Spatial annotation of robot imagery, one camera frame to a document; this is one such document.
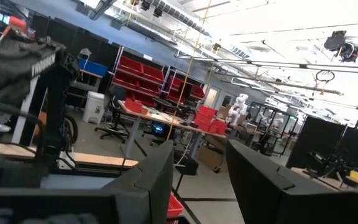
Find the white trash can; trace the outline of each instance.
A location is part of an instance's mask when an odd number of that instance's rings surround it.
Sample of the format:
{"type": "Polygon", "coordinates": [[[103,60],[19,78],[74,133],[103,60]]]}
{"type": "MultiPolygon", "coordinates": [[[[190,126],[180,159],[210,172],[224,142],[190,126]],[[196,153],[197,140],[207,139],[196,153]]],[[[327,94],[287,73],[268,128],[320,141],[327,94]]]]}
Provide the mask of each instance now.
{"type": "Polygon", "coordinates": [[[104,94],[89,91],[82,120],[87,123],[100,124],[104,113],[103,100],[104,94]]]}

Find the black swivel chair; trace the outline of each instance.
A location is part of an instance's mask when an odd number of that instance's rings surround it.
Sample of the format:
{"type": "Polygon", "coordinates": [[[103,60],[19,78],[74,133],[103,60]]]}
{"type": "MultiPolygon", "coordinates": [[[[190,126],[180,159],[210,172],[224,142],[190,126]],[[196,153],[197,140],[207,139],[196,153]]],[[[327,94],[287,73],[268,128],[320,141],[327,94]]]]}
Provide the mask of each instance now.
{"type": "Polygon", "coordinates": [[[119,138],[122,143],[125,143],[125,138],[128,138],[129,131],[121,121],[121,114],[123,114],[124,111],[121,109],[121,106],[118,103],[119,100],[125,100],[125,95],[125,89],[121,86],[116,85],[110,86],[109,90],[104,95],[104,110],[111,111],[112,118],[114,119],[114,124],[106,123],[104,128],[94,129],[94,131],[104,131],[106,133],[102,134],[100,136],[100,139],[103,139],[106,136],[115,136],[119,138]]]}

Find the black wheel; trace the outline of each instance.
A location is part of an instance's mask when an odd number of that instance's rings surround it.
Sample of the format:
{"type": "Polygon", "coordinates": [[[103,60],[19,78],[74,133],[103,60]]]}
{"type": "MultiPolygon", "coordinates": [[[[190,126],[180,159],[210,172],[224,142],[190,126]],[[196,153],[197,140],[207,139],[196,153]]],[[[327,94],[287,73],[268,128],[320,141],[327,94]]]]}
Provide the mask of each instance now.
{"type": "Polygon", "coordinates": [[[77,142],[78,139],[78,125],[77,122],[75,121],[75,119],[68,115],[65,114],[65,121],[68,121],[69,127],[71,129],[71,143],[74,144],[77,142]]]}
{"type": "Polygon", "coordinates": [[[215,174],[220,173],[220,172],[221,172],[221,168],[220,168],[220,167],[215,167],[215,168],[214,168],[214,172],[215,172],[215,174]]]}

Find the concrete floor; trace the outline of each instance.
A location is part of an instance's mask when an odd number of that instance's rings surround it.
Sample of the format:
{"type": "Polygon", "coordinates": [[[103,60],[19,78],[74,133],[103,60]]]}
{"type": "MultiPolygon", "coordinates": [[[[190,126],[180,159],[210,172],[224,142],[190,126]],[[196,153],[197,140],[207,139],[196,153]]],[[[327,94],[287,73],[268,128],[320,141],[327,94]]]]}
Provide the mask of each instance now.
{"type": "MultiPolygon", "coordinates": [[[[81,120],[81,113],[72,114],[78,121],[78,140],[74,145],[76,152],[85,152],[90,154],[97,154],[103,156],[123,157],[123,153],[119,148],[121,143],[117,138],[106,138],[100,140],[99,137],[102,132],[95,132],[94,128],[98,125],[89,124],[81,120]]],[[[139,136],[136,138],[144,151],[148,154],[153,151],[153,146],[149,143],[152,136],[139,136]]],[[[131,152],[131,159],[142,160],[145,157],[135,147],[131,152]]],[[[279,164],[285,164],[288,156],[281,158],[272,156],[273,161],[279,164]]],[[[179,180],[179,172],[174,171],[173,185],[176,186],[179,180]]],[[[181,198],[230,198],[236,199],[232,189],[228,173],[215,174],[206,166],[200,163],[198,168],[198,175],[184,176],[181,186],[178,191],[181,198]]],[[[196,216],[199,222],[195,222],[189,214],[189,211],[184,211],[184,215],[190,223],[205,223],[205,224],[240,224],[244,223],[241,211],[236,201],[231,202],[186,202],[189,209],[196,216]]]]}

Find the blue storage bin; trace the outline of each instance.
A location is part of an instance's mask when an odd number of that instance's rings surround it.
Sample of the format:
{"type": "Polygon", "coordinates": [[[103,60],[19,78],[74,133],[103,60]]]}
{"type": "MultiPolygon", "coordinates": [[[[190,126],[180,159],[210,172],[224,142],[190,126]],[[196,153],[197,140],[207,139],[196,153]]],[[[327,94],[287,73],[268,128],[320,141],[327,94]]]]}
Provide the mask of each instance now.
{"type": "Polygon", "coordinates": [[[106,75],[107,72],[107,67],[92,61],[88,61],[85,65],[86,60],[85,59],[80,59],[80,69],[85,70],[87,72],[91,72],[95,75],[100,75],[102,77],[104,77],[106,75]]]}

